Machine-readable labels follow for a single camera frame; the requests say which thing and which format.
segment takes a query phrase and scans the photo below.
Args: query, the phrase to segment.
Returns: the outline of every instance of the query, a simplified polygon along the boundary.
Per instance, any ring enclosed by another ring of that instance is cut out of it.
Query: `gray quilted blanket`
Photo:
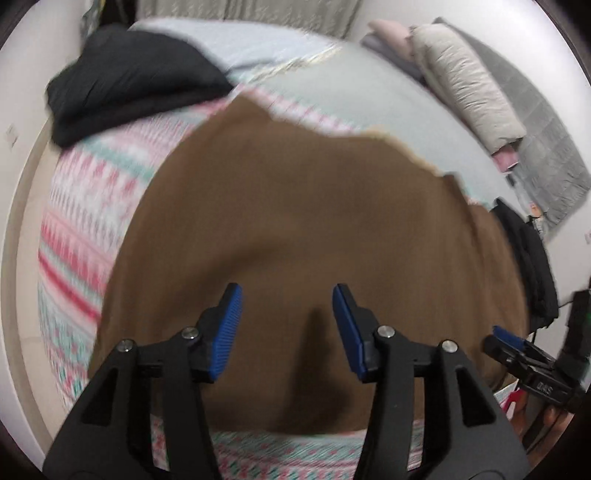
[[[447,23],[438,18],[435,22]],[[476,51],[527,129],[514,168],[529,196],[555,227],[591,189],[591,175],[566,127],[538,89],[508,60],[454,28]]]

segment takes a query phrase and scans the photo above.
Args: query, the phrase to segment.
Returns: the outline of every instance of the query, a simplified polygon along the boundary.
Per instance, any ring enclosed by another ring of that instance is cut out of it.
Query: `brown towel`
[[[122,338],[167,339],[243,287],[228,367],[204,386],[210,427],[294,434],[367,426],[373,386],[349,371],[336,283],[412,340],[456,340],[487,381],[493,325],[526,328],[497,220],[406,148],[328,138],[246,98],[184,140],[142,198],[108,285],[90,373]],[[416,408],[421,408],[417,398]]]

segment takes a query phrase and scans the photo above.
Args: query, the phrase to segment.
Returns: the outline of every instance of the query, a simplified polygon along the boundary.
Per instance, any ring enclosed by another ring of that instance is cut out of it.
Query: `black jacket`
[[[78,140],[155,113],[226,96],[232,85],[196,48],[166,35],[109,25],[47,86],[53,141]]]
[[[501,222],[519,266],[530,311],[530,333],[549,326],[558,317],[558,297],[544,244],[530,223],[501,199],[492,212]]]

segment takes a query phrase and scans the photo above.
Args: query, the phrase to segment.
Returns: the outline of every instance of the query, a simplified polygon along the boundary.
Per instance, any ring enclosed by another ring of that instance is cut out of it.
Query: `black clamp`
[[[414,343],[356,305],[346,285],[333,310],[351,370],[375,382],[355,480],[521,480],[529,464],[492,391],[451,340]],[[68,415],[43,465],[50,480],[221,480],[199,383],[222,373],[241,313],[241,290],[226,289],[196,327],[137,346],[122,340]],[[423,460],[407,471],[414,378],[424,378]],[[156,468],[150,442],[150,383],[164,383],[170,471]]]
[[[531,395],[525,411],[526,427],[522,439],[526,451],[534,449],[551,430],[544,425],[544,412],[548,406],[577,413],[586,393],[579,377],[585,375],[586,368],[581,369],[580,362],[570,355],[561,354],[556,360],[533,343],[499,326],[495,326],[492,335],[483,340],[482,350],[518,380],[518,388]],[[582,365],[586,367],[588,364],[589,360],[585,358]],[[567,374],[573,371],[577,375]]]

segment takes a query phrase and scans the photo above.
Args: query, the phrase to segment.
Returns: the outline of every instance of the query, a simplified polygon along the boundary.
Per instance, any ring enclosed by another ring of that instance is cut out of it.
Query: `metal screw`
[[[185,327],[181,332],[181,336],[185,340],[193,340],[199,336],[199,330],[195,327]]]
[[[134,345],[135,342],[133,340],[126,338],[117,344],[117,350],[121,353],[129,352],[134,347]]]
[[[396,330],[388,325],[378,327],[378,335],[384,338],[392,338],[396,334]]]
[[[445,340],[441,344],[441,348],[443,348],[447,353],[456,353],[457,352],[457,343],[452,342],[451,340]]]

